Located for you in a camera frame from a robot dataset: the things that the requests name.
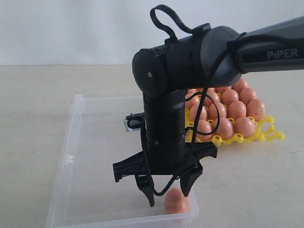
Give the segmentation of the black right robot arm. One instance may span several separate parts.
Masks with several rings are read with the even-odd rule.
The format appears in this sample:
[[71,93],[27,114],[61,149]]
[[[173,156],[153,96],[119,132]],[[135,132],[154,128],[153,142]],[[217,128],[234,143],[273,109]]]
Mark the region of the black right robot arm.
[[179,179],[184,196],[202,174],[200,160],[216,157],[212,142],[185,142],[185,95],[188,89],[231,86],[249,72],[299,70],[304,67],[304,19],[295,18],[249,33],[210,24],[189,36],[141,49],[132,61],[134,79],[143,93],[144,111],[126,117],[130,129],[141,131],[142,151],[113,165],[115,181],[133,175],[154,206],[163,195],[154,175]]

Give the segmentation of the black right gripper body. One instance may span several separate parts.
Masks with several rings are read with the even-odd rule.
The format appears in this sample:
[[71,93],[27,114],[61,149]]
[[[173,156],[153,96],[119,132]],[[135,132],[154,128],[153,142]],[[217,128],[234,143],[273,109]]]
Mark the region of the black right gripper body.
[[184,90],[158,98],[143,95],[142,151],[113,164],[116,182],[129,175],[173,175],[185,172],[204,157],[216,158],[218,150],[212,142],[195,143],[190,154],[190,143],[184,139],[185,95]]

